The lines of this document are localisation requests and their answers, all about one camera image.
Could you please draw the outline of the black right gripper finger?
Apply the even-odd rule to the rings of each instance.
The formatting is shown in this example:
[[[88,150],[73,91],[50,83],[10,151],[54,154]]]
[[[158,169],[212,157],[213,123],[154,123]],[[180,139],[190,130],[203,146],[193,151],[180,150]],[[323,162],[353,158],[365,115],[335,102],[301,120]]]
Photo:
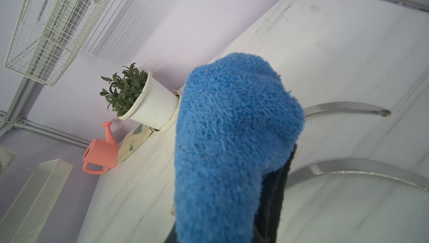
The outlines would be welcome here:
[[[254,218],[254,243],[274,243],[277,240],[280,214],[290,165],[297,150],[294,146],[283,167],[267,174],[262,182],[259,208]]]

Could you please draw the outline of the sickle with wooden handle middle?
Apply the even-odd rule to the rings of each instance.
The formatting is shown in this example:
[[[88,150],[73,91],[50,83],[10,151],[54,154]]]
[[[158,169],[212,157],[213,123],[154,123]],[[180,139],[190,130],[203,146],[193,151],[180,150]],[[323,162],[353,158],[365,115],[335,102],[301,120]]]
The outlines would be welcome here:
[[[289,173],[285,189],[288,190],[312,178],[327,175],[363,175],[394,180],[423,191],[429,190],[429,179],[410,170],[375,160],[340,158],[318,161]]]

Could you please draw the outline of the sickle with wooden handle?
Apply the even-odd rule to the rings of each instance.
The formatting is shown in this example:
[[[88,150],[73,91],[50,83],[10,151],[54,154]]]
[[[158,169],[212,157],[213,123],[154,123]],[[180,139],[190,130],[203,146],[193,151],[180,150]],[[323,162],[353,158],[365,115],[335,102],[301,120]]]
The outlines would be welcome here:
[[[336,113],[358,113],[378,115],[381,117],[389,117],[392,112],[384,107],[371,105],[362,102],[340,101],[328,102],[319,105],[313,105],[303,109],[305,117],[313,117],[316,115],[331,115]]]
[[[429,179],[410,170],[375,160],[340,158],[318,161],[289,173],[285,189],[288,190],[312,178],[327,175],[363,175],[394,180],[423,191],[429,190]]]

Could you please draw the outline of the blue fluffy rag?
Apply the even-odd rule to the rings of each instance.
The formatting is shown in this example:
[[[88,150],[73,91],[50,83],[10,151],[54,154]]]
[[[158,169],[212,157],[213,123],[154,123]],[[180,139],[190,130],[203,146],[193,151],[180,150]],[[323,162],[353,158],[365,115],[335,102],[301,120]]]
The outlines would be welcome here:
[[[285,165],[305,125],[263,58],[232,53],[194,69],[175,136],[169,243],[253,243],[262,182]]]

